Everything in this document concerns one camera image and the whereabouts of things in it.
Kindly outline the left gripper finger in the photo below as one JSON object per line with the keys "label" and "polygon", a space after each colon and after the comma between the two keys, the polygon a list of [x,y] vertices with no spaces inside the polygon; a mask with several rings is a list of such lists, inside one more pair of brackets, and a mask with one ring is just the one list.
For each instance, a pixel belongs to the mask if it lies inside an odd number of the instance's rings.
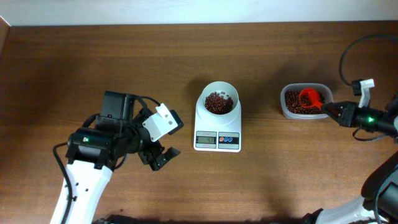
{"label": "left gripper finger", "polygon": [[150,168],[152,171],[158,171],[180,153],[181,152],[179,150],[174,147],[170,147],[165,153],[161,153],[159,156],[155,157],[155,159],[150,163]]}
{"label": "left gripper finger", "polygon": [[154,159],[158,158],[164,151],[165,147],[159,141],[143,142],[137,154],[144,165],[150,164]]}

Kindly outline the orange measuring scoop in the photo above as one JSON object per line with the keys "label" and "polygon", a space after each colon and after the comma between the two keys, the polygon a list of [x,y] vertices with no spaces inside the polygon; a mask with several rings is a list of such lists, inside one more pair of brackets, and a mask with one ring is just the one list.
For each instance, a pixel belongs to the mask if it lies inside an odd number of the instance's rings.
{"label": "orange measuring scoop", "polygon": [[[303,101],[303,97],[306,97],[310,103],[306,103]],[[313,108],[316,107],[321,109],[323,103],[320,101],[320,94],[313,88],[303,89],[298,97],[299,103],[303,108]]]}

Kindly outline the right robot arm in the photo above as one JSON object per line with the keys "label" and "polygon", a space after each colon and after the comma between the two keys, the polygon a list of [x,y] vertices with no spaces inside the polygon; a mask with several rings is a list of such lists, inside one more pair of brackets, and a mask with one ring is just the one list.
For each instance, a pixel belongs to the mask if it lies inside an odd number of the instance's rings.
{"label": "right robot arm", "polygon": [[[322,112],[340,126],[379,132],[374,138],[355,138],[361,142],[389,137],[397,143],[397,95],[385,110],[361,106],[352,101],[326,103]],[[333,209],[319,209],[302,218],[303,223],[397,223],[397,153],[383,162],[364,182],[361,195]]]}

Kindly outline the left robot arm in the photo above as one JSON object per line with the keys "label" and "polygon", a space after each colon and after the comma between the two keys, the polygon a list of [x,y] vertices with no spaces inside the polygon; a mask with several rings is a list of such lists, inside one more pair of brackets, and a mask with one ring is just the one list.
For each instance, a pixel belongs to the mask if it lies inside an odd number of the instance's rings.
{"label": "left robot arm", "polygon": [[113,172],[127,156],[137,154],[144,165],[160,170],[179,155],[160,138],[183,127],[176,111],[157,103],[151,111],[144,96],[106,91],[100,113],[91,115],[64,143],[67,163],[53,147],[63,186],[52,223],[91,223]]}

